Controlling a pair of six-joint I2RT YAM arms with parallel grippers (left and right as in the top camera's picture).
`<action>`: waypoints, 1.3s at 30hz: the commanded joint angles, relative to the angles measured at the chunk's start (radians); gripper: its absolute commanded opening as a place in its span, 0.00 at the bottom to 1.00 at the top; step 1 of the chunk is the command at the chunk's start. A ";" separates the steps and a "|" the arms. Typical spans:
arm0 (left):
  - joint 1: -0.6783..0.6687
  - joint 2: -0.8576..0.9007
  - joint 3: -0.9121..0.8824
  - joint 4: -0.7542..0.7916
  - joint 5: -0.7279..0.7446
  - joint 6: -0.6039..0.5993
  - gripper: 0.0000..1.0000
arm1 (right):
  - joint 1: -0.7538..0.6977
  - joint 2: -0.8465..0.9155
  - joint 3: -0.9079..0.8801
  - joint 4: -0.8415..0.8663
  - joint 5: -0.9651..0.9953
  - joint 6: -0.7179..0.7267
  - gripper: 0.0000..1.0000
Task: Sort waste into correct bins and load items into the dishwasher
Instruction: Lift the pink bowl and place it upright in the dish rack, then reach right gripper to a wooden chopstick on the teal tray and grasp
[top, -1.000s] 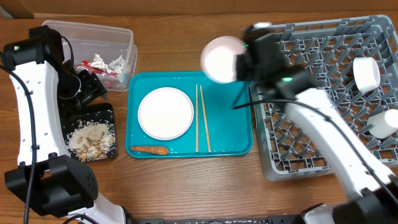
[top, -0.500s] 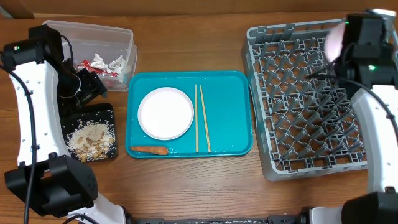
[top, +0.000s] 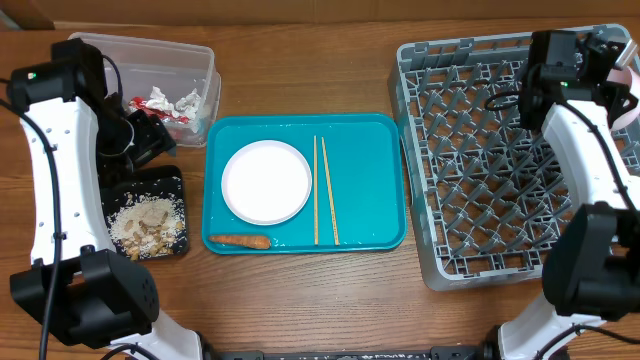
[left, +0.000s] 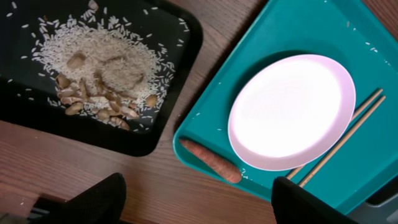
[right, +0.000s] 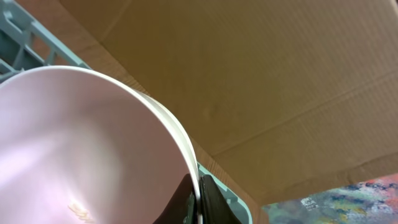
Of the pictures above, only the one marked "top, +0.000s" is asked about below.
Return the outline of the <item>red snack wrapper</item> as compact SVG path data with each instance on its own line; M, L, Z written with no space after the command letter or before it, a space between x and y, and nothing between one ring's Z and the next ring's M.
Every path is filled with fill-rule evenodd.
M173 122L173 123L179 123L179 124L187 124L189 122L185 117L181 117L176 110L175 111L177 112L177 114L175 116L171 116L157 110L151 110L146 107L146 101L147 100L143 99L142 97L132 98L128 103L129 110L131 112L142 110L147 115L158 116L164 122Z

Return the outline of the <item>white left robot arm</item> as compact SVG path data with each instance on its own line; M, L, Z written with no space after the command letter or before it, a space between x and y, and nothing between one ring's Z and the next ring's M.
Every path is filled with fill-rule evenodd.
M197 331L160 307L150 258L184 253L183 179L152 167L176 144L154 111L128 110L106 74L115 63L78 38L48 62L13 71L2 106L29 143L36 228L28 270L10 277L40 339L107 357L211 359Z

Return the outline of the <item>orange carrot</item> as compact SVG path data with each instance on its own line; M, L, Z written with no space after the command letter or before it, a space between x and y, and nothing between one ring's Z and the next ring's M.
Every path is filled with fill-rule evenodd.
M211 235L208 240L256 250L267 250L271 247L270 239L263 235Z

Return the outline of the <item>white tissue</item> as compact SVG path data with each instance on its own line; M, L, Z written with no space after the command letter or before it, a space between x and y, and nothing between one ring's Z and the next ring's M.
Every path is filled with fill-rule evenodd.
M146 107L151 110L157 110L165 114L175 116L174 104L169 102L166 95L161 91L159 87L153 86L149 99L146 101Z

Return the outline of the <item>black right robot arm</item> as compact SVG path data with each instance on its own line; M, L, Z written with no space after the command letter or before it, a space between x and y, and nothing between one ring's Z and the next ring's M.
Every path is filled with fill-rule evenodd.
M542 293L495 328L484 359L566 358L584 331L639 310L639 179L612 137L637 121L633 40L547 30L532 34L517 92L521 125L542 134L560 165L573 217L547 255Z

